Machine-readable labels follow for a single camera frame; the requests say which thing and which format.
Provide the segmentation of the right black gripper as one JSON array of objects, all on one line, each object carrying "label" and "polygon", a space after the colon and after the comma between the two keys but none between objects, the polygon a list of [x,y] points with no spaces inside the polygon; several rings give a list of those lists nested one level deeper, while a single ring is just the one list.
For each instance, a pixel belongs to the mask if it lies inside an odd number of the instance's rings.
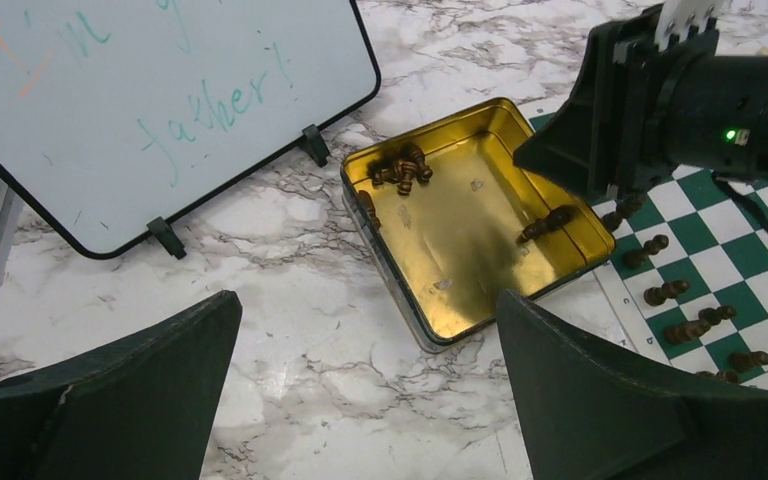
[{"label": "right black gripper", "polygon": [[[577,196],[643,193],[681,166],[768,181],[768,56],[719,55],[717,6],[662,3],[587,38],[569,97],[513,164]],[[622,149],[610,157],[623,99]]]}]

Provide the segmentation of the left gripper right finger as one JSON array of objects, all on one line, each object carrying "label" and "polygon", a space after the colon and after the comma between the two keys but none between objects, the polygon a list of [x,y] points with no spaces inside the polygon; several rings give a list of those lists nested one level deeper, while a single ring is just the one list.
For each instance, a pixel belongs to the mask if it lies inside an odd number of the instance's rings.
[{"label": "left gripper right finger", "polygon": [[768,390],[681,371],[514,291],[496,324],[537,479],[768,479]]}]

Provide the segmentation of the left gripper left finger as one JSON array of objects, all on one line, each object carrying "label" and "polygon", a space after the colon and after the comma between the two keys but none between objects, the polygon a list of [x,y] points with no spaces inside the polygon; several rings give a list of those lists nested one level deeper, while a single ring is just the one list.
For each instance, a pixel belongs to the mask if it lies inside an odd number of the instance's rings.
[{"label": "left gripper left finger", "polygon": [[0,479],[196,479],[243,308],[228,290],[0,381]]}]

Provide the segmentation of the tin with dark pieces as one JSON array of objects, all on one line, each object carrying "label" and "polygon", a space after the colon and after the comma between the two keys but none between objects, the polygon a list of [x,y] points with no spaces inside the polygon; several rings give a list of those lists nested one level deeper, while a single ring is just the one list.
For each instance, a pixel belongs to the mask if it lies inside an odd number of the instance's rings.
[{"label": "tin with dark pieces", "polygon": [[514,164],[533,132],[497,97],[342,163],[344,205],[426,352],[491,324],[501,292],[541,297],[615,251],[586,201]]}]

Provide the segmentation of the dark knight chess piece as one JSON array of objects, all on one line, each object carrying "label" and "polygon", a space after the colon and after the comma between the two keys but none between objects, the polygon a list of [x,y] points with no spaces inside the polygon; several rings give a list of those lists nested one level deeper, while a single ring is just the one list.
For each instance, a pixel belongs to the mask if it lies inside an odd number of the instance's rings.
[{"label": "dark knight chess piece", "polygon": [[668,344],[676,346],[700,338],[711,328],[712,325],[705,320],[686,321],[665,327],[663,336]]}]

